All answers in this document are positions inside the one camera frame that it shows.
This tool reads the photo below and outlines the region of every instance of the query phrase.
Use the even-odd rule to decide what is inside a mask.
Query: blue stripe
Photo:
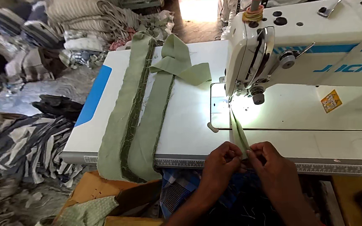
[[[76,121],[75,127],[82,125],[83,123],[88,122],[93,118],[94,112],[96,111],[98,102],[100,101],[101,95],[103,94],[105,85],[107,84],[112,70],[112,68],[106,65],[101,67],[96,80],[94,80],[92,89],[87,96],[82,111],[80,112],[78,120]]]
[[[345,45],[315,45],[311,47],[307,53],[320,54],[320,53],[348,53],[350,52],[358,43],[356,44],[345,44]],[[273,52],[280,54],[286,49],[304,49],[306,46],[286,46],[286,47],[277,47],[273,49]]]

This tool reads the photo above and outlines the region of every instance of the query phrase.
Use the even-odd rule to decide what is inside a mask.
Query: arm
[[[262,189],[288,226],[321,226],[305,201],[295,164],[282,157],[269,142],[251,145],[249,161],[261,179]],[[265,165],[258,159],[263,156]]]
[[[208,155],[202,180],[192,196],[170,217],[166,226],[188,226],[196,223],[226,190],[235,171],[245,172],[241,167],[241,150],[228,141]]]

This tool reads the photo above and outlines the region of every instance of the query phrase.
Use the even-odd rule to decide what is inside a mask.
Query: light green fabric
[[[173,34],[164,43],[161,56],[162,59],[149,68],[157,75],[128,155],[129,169],[146,181],[161,178],[153,169],[154,154],[174,83],[173,75],[195,86],[211,80],[209,64],[192,66],[188,46]]]
[[[241,149],[243,153],[243,159],[247,158],[246,150],[251,150],[247,141],[247,137],[244,134],[243,127],[235,116],[232,107],[230,106],[230,121],[231,129],[233,130],[234,143]]]
[[[98,151],[98,172],[108,180],[138,180],[126,160],[139,119],[154,43],[154,38],[144,33],[133,36],[129,66]]]
[[[161,178],[161,174],[153,169],[153,160],[173,83],[172,74],[164,71],[157,73],[129,149],[130,170],[146,181]]]
[[[151,73],[166,71],[194,86],[212,80],[209,64],[192,66],[188,46],[174,34],[171,34],[164,43],[161,57],[158,63],[149,68]]]
[[[90,200],[67,207],[57,226],[103,226],[106,216],[118,206],[115,196]]]

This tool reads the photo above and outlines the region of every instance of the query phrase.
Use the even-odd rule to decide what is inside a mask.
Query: person's left hand
[[[246,172],[246,166],[241,164],[242,155],[239,147],[228,141],[208,155],[197,189],[206,202],[214,204],[220,198],[234,172]]]

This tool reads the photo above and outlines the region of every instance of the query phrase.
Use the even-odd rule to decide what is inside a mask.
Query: jack logo
[[[313,72],[327,72],[332,66],[332,64],[329,64],[324,69],[314,70]],[[336,69],[335,72],[362,72],[362,64],[343,64],[338,69]]]

